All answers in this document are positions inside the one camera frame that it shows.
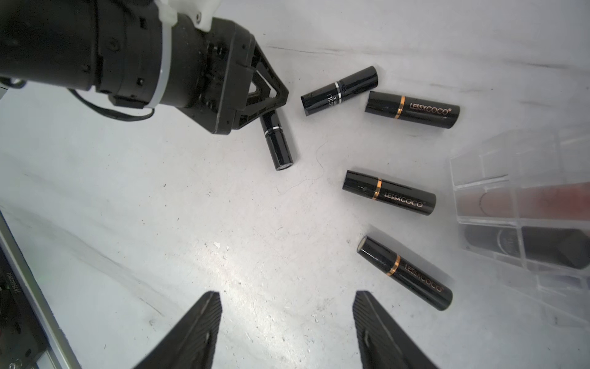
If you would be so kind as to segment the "black lipstick silver band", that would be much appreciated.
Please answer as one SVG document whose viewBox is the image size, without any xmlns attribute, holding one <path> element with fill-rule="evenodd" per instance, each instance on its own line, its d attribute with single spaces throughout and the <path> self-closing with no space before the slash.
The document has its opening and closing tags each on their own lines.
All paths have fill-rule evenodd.
<svg viewBox="0 0 590 369">
<path fill-rule="evenodd" d="M 353 75 L 302 95 L 301 102 L 304 113 L 309 116 L 342 104 L 357 95 L 375 89 L 378 83 L 377 70 L 373 66 L 365 68 L 353 73 Z"/>
</svg>

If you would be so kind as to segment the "black lipstick gold band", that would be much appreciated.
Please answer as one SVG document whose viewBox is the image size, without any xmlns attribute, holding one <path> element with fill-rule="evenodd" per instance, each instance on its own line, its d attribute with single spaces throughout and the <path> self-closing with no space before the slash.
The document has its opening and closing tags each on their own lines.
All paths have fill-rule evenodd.
<svg viewBox="0 0 590 369">
<path fill-rule="evenodd" d="M 451 129 L 459 118 L 460 107 L 406 95 L 370 92 L 365 112 L 441 129 Z"/>
</svg>

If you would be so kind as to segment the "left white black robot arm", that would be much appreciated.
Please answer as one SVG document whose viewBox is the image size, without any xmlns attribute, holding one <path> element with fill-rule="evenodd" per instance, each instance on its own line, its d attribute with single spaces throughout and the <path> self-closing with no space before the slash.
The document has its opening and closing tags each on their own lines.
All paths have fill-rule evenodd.
<svg viewBox="0 0 590 369">
<path fill-rule="evenodd" d="M 180 110 L 227 135 L 284 106 L 288 90 L 255 37 L 216 1 L 4 1 L 1 82 L 107 95 L 123 109 Z"/>
</svg>

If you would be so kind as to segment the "black silver-band lipstick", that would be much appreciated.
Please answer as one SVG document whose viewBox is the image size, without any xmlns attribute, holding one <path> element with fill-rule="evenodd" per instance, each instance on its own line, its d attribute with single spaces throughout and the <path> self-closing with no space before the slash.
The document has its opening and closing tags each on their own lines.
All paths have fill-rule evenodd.
<svg viewBox="0 0 590 369">
<path fill-rule="evenodd" d="M 589 236 L 579 229 L 467 225 L 464 236 L 470 246 L 502 255 L 577 270 L 589 266 Z"/>
<path fill-rule="evenodd" d="M 261 125 L 275 170 L 288 169 L 293 165 L 293 158 L 278 113 L 272 111 L 264 114 L 261 117 Z"/>
</svg>

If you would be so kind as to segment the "pink translucent lipstick tube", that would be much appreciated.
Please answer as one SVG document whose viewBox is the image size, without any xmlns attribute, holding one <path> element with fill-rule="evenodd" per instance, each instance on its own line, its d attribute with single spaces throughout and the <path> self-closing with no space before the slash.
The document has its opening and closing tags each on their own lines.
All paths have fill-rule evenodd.
<svg viewBox="0 0 590 369">
<path fill-rule="evenodd" d="M 589 183 L 495 188 L 456 194 L 459 216 L 589 220 Z"/>
</svg>

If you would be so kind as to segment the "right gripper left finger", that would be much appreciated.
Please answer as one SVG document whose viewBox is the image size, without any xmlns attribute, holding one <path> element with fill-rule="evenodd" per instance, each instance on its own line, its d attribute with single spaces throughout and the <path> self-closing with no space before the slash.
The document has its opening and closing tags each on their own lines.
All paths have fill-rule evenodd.
<svg viewBox="0 0 590 369">
<path fill-rule="evenodd" d="M 220 294 L 206 292 L 136 367 L 211 368 L 221 315 Z"/>
</svg>

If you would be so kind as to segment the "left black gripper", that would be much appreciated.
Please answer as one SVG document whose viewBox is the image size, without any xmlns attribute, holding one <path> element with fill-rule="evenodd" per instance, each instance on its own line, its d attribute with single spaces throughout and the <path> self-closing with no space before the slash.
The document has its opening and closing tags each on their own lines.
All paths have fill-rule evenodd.
<svg viewBox="0 0 590 369">
<path fill-rule="evenodd" d="M 227 135 L 238 127 L 247 96 L 249 109 L 255 111 L 285 106 L 287 86 L 255 44 L 253 35 L 236 22 L 214 18 L 210 31 L 203 32 L 187 15 L 179 16 L 175 108 L 206 131 Z M 251 78 L 256 89 L 248 94 Z"/>
</svg>

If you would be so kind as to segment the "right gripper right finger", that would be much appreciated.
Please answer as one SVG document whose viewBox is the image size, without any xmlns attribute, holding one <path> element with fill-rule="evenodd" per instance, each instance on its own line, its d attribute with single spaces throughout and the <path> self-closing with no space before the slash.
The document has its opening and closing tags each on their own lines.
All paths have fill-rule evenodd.
<svg viewBox="0 0 590 369">
<path fill-rule="evenodd" d="M 363 368 L 437 368 L 370 292 L 356 293 L 353 319 Z"/>
</svg>

